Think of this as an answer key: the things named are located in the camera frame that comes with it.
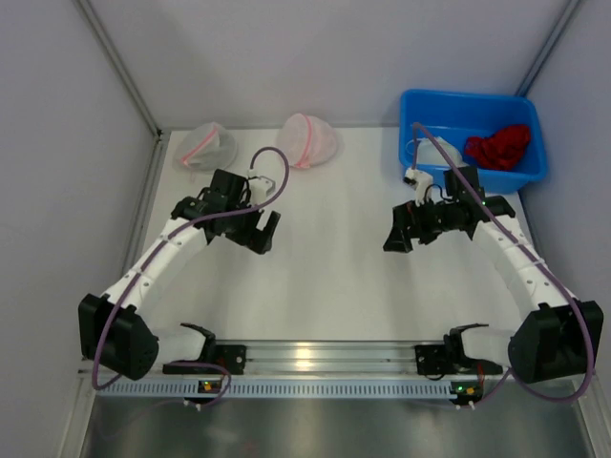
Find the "pink-trimmed mesh laundry bag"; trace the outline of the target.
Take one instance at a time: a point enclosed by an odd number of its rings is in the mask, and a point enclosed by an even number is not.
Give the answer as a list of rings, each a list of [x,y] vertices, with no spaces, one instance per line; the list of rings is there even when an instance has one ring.
[[[175,164],[193,173],[213,173],[226,169],[238,155],[236,138],[217,122],[210,122],[192,130],[179,143]]]

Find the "pink bra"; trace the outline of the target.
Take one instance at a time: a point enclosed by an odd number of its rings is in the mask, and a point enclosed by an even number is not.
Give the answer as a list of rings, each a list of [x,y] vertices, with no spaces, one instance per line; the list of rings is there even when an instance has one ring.
[[[322,119],[307,114],[290,118],[293,138],[290,141],[293,166],[308,169],[331,160],[338,151],[335,130]]]

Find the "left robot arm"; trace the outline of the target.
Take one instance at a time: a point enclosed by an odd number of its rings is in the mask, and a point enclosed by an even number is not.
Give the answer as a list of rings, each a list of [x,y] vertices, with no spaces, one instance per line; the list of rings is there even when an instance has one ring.
[[[164,291],[213,239],[260,255],[270,250],[281,216],[271,212],[263,228],[258,223],[276,188],[254,170],[246,177],[216,170],[196,197],[179,201],[136,264],[101,295],[82,299],[77,311],[82,356],[134,381],[154,367],[210,362],[210,331],[190,323],[154,330],[148,322]]]

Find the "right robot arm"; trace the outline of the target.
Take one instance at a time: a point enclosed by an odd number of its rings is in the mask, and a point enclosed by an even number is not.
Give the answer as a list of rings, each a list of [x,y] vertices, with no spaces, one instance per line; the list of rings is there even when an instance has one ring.
[[[431,197],[432,176],[408,169],[416,198],[392,210],[386,252],[409,253],[416,243],[460,231],[487,256],[510,292],[521,323],[508,329],[487,323],[452,328],[443,338],[447,361],[470,369],[478,362],[510,367],[525,384],[584,374],[593,367],[603,313],[552,281],[544,259],[528,242],[503,196],[486,195],[477,170],[448,170],[446,197]]]

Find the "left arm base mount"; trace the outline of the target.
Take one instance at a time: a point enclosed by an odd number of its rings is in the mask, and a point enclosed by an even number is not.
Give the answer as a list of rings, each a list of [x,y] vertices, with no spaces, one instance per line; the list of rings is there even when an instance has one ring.
[[[227,369],[232,375],[243,375],[247,347],[243,344],[216,343],[208,346],[204,350],[205,355],[200,358],[204,363],[215,364]],[[218,370],[206,367],[182,367],[172,364],[165,364],[162,369],[163,374],[214,374]]]

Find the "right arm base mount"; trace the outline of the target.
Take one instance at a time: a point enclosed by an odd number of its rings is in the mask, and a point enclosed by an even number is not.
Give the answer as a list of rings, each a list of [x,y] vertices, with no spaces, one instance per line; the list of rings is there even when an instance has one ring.
[[[414,347],[417,374],[426,377],[448,375],[501,375],[503,367],[485,360],[460,356],[442,343],[417,344]]]

